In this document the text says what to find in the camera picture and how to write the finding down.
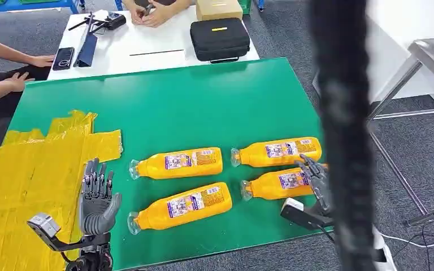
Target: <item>blue shelf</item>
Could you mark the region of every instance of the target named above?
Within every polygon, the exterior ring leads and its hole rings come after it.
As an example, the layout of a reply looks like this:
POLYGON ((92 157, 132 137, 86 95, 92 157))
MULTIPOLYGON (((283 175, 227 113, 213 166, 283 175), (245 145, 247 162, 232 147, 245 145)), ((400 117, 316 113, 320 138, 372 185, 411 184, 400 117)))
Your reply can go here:
POLYGON ((21 4, 19 0, 7 0, 6 3, 0 4, 0 12, 12 11, 12 10, 36 10, 39 8, 53 8, 53 7, 69 7, 72 13, 77 14, 79 6, 79 0, 59 0, 58 2, 48 3, 32 3, 21 4))

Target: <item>black strap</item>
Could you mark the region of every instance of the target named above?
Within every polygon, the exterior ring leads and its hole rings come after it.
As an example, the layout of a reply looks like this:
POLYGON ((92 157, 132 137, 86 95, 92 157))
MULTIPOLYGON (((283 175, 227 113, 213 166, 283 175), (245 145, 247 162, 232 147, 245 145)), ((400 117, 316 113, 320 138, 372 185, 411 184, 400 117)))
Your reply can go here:
POLYGON ((240 57, 211 60, 210 63, 217 64, 217 63, 236 62, 236 61, 238 61, 239 58, 240 57))

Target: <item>white cable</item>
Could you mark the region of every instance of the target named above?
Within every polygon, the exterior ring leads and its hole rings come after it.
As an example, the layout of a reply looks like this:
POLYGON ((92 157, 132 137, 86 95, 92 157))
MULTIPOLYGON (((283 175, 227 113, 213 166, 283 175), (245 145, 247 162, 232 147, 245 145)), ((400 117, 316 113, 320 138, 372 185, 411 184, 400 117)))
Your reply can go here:
POLYGON ((383 233, 380 233, 380 234, 381 234, 383 237, 387 237, 387 238, 390 238, 390 239, 399 240, 399 241, 402 241, 402 242, 405 242, 405 243, 412 244, 412 245, 417 246, 417 247, 423 247, 423 248, 425 248, 425 247, 434 247, 434 244, 429 244, 429 245, 427 245, 427 246, 424 246, 424 245, 421 245, 421 244, 416 244, 416 243, 414 243, 414 242, 410 242, 410 241, 408 241, 408 240, 405 240, 405 239, 402 239, 402 238, 399 238, 399 237, 388 236, 388 235, 385 235, 385 234, 383 234, 383 233))

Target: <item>yellow bottle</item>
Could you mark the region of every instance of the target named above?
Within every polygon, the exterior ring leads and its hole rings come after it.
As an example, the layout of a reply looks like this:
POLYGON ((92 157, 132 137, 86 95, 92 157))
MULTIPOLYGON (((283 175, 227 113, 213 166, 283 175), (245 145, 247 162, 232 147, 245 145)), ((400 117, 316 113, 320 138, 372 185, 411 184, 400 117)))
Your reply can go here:
POLYGON ((295 160, 303 161, 300 154, 318 161, 322 155, 322 148, 315 137, 301 137, 253 143, 242 150, 233 148, 231 154, 234 167, 240 164, 269 167, 292 165, 295 160))
POLYGON ((229 211, 232 198, 224 182, 202 186, 157 200, 139 213, 131 212, 127 226, 132 234, 141 230, 164 230, 229 211))
POLYGON ((244 200, 251 198, 281 199, 290 196, 312 195, 310 180, 301 168, 268 172, 254 181, 242 181, 241 193, 244 200))
POLYGON ((213 175, 220 172, 222 153, 216 147, 155 154, 147 160, 132 160, 129 166, 129 173, 134 180, 140 176, 167 179, 213 175))

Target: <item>black pole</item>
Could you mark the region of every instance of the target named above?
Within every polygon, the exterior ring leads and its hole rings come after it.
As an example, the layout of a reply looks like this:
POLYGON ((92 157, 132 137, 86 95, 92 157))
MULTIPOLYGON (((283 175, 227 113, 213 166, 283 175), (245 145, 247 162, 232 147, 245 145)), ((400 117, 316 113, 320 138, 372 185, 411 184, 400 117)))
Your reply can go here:
POLYGON ((365 0, 310 0, 335 233, 343 270, 375 270, 365 0))

